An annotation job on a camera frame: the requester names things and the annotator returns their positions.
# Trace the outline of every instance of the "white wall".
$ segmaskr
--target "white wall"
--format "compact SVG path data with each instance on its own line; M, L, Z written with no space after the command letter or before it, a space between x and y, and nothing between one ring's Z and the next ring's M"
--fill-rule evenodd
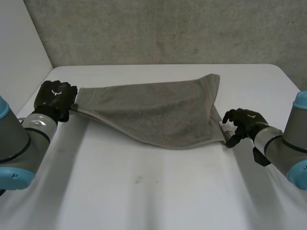
M20 111L52 70L22 0L0 0L0 95Z

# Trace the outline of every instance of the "white table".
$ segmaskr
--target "white table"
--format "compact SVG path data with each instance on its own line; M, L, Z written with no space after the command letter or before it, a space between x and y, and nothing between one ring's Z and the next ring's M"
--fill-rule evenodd
M209 73L221 75L215 102L221 116L247 108L284 130L299 90L273 65L59 67L46 80L105 87ZM36 93L19 117L32 112ZM306 225L307 192L272 165L256 164L249 140L233 149L217 142L169 150L77 116L58 127L31 186L0 198L1 230L305 230Z

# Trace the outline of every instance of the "light blue joint cap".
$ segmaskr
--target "light blue joint cap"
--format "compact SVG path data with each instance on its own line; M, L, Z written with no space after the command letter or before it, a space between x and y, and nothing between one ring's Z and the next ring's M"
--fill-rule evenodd
M295 164L287 173L287 179L299 189L307 190L307 160Z
M0 189L21 190L30 186L35 174L25 169L0 167Z
M0 96L0 119L4 118L9 110L9 104Z
M296 95L293 106L299 109L307 109L307 91L299 92Z

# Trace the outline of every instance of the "towel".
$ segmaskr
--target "towel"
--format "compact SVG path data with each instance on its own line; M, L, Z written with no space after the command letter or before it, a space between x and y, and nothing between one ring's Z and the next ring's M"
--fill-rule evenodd
M197 80L80 88L71 110L144 143L189 149L224 141L214 107L220 76Z

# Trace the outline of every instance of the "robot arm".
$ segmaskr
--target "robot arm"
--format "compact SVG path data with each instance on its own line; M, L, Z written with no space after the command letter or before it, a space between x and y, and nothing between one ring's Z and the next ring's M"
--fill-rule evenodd
M67 82L44 82L35 99L35 110L22 124L0 97L0 189L24 189L30 185L58 122L68 121L76 95L77 87Z
M296 187L307 190L307 92L296 96L284 133L250 110L230 110L223 123L228 120L237 126L235 135L226 143L228 148L246 137L252 139L257 163L272 163Z

